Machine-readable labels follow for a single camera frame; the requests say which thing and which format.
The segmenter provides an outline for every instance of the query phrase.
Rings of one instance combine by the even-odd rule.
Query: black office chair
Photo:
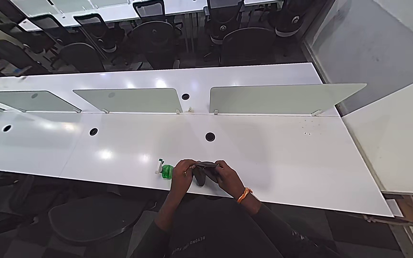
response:
[[[0,39],[0,59],[4,59],[24,71],[24,75],[50,74],[51,72],[34,61],[19,46]]]
[[[0,24],[0,31],[17,39],[35,54],[42,53],[43,51],[47,52],[55,45],[55,41],[49,38],[44,32],[36,32],[38,35],[35,35],[27,32],[16,23]]]
[[[304,18],[315,0],[286,0],[281,10],[271,12],[268,22],[279,37],[290,37],[301,28]]]
[[[148,21],[167,21],[163,0],[148,0],[134,2],[133,9],[143,23]]]
[[[105,72],[96,50],[89,44],[72,43],[60,50],[60,57],[81,73]]]
[[[150,21],[137,26],[131,33],[137,50],[143,53],[152,68],[176,68],[175,29],[167,22]]]
[[[85,36],[83,33],[69,33],[59,21],[51,14],[43,14],[36,17],[28,18],[34,25],[41,28],[56,43],[66,46],[68,44],[83,42]]]
[[[247,27],[233,31],[223,40],[220,66],[267,64],[275,32],[260,27]]]
[[[9,208],[14,213],[0,212],[0,234],[36,223],[38,214],[48,211],[57,201],[65,201],[61,193],[66,185],[56,179],[0,172],[0,186],[13,184]]]
[[[218,49],[224,37],[240,28],[241,12],[245,0],[207,0],[209,15],[206,18],[205,29],[210,34],[212,49],[204,56],[205,61],[217,58]]]
[[[97,245],[131,229],[145,210],[156,205],[152,189],[118,186],[106,193],[56,206],[49,211],[52,229],[74,246]]]
[[[181,30],[183,28],[183,23],[175,22],[175,16],[165,16],[165,5],[163,3],[163,0],[134,2],[133,9],[135,9],[135,12],[140,17],[142,23],[149,21],[166,21],[171,24],[173,28],[175,28],[175,36],[177,38],[183,35],[183,32]]]
[[[74,19],[91,38],[96,40],[97,45],[103,51],[114,53],[114,57],[111,59],[112,64],[118,57],[122,57],[125,64],[128,64],[125,53],[123,53],[125,30],[119,26],[118,22],[114,23],[113,28],[109,28],[98,13],[74,16]]]

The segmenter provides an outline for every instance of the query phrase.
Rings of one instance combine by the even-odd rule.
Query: partition bracket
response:
[[[317,110],[317,111],[313,112],[311,115],[312,115],[312,117],[315,117],[315,116],[317,116],[321,113],[323,113],[323,110]]]

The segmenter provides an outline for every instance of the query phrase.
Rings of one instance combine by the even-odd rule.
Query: person's right hand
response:
[[[240,198],[245,191],[245,187],[238,177],[237,172],[223,160],[218,160],[215,164],[219,165],[216,167],[216,171],[221,175],[221,178],[217,178],[219,187],[230,194],[235,200]]]

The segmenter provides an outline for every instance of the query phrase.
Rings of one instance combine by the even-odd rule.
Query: black sweatshirt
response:
[[[170,233],[154,222],[131,258],[339,257],[301,236],[267,206],[250,216],[234,199],[198,197],[180,205]]]

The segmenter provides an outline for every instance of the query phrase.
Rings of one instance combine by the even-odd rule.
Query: desk surface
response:
[[[279,0],[245,0],[245,5],[261,5],[278,2]],[[177,15],[201,12],[207,6],[207,0],[165,0],[166,15]],[[68,13],[54,14],[54,17],[60,21],[64,27],[79,26],[74,16],[85,15],[89,13],[98,13],[105,22],[119,22],[126,20],[139,19],[133,5],[114,5],[93,10],[75,11]],[[19,24],[26,31],[40,30],[36,25],[25,19]]]
[[[159,158],[224,159],[262,201],[391,216],[335,109],[319,117],[206,115],[213,86],[316,83],[310,63],[0,78],[0,91],[49,90],[84,110],[0,113],[0,170],[169,189],[154,174]],[[183,109],[195,113],[98,113],[72,92],[123,87],[189,90]],[[209,180],[189,192],[226,196]]]

